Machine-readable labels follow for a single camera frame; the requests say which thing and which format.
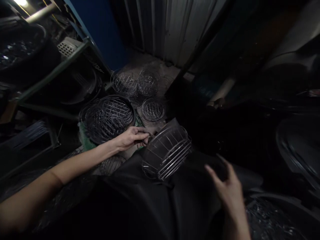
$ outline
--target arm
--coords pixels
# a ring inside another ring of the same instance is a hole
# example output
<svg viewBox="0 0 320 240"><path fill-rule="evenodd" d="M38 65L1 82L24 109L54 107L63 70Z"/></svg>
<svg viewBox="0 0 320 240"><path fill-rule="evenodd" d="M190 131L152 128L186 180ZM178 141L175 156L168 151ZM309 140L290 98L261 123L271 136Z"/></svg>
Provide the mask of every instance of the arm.
<svg viewBox="0 0 320 240"><path fill-rule="evenodd" d="M218 195L226 211L224 223L225 240L250 240L250 231L244 206L241 183L230 163L218 155L228 168L228 179L222 182L208 165L205 166L212 177Z"/></svg>
<svg viewBox="0 0 320 240"><path fill-rule="evenodd" d="M22 232L37 220L45 204L59 189L105 159L132 147L136 141L145 145L145 128L130 127L118 137L98 147L73 156L54 166L25 188L0 204L0 234Z"/></svg>

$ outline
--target black plastic bin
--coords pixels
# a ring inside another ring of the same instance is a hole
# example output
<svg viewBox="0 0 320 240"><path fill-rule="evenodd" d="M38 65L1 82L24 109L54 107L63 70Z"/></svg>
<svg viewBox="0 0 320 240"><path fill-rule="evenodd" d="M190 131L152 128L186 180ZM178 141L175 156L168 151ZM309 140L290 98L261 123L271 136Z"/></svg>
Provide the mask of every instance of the black plastic bin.
<svg viewBox="0 0 320 240"><path fill-rule="evenodd" d="M61 61L58 48L40 25L19 21L0 28L0 36L0 81L18 90L44 78Z"/></svg>

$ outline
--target left hand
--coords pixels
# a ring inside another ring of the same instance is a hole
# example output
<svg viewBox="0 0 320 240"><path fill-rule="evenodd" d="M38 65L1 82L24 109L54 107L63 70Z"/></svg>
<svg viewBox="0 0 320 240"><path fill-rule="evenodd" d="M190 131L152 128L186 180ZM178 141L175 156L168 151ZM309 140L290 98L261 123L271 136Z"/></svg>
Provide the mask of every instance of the left hand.
<svg viewBox="0 0 320 240"><path fill-rule="evenodd" d="M119 151L125 151L134 146L140 144L146 146L148 143L149 133L144 127L129 127L124 133L114 138L114 142Z"/></svg>

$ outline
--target concrete floor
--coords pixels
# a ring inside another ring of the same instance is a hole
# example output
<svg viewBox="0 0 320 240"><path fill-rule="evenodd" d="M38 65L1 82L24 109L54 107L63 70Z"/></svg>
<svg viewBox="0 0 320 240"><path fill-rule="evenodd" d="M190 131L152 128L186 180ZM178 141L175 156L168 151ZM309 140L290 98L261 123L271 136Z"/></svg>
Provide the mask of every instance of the concrete floor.
<svg viewBox="0 0 320 240"><path fill-rule="evenodd" d="M159 74L159 84L158 84L158 92L157 98L161 99L163 104L166 105L166 101L164 100L164 94L173 82L173 80L178 75L180 69L175 66L167 67L165 62L150 55L141 53L135 50L128 50L129 53L129 60L130 63L127 64L123 69L119 71L119 73L124 73L125 75L131 75L134 79L138 79L139 74L143 68L152 69L152 71ZM184 78L192 81L193 80L192 74L185 74ZM135 99L131 99L132 104L136 107L139 116L141 117L142 122L144 123L145 127L151 133L159 132L161 128L166 124L165 119L167 118L166 114L159 119L158 121L150 122L143 117L142 107L141 104L144 99L141 101L137 101ZM128 160L133 153L137 150L137 146L133 146L132 148L128 149L127 151L119 153L119 155L123 156L126 160Z"/></svg>

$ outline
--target forearm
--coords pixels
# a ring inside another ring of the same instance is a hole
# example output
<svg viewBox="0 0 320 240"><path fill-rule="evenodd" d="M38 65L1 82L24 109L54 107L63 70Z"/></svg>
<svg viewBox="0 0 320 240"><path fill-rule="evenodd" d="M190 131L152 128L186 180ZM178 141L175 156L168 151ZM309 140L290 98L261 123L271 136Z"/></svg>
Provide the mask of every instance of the forearm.
<svg viewBox="0 0 320 240"><path fill-rule="evenodd" d="M92 150L73 156L54 166L49 171L57 176L62 184L65 185L72 179L87 172L92 167L118 152L119 150L117 149L114 140L111 140Z"/></svg>
<svg viewBox="0 0 320 240"><path fill-rule="evenodd" d="M223 231L224 240L251 239L245 207L237 214L226 212Z"/></svg>
<svg viewBox="0 0 320 240"><path fill-rule="evenodd" d="M113 140L54 166L0 204L0 233L24 231L59 189L103 160L118 153Z"/></svg>

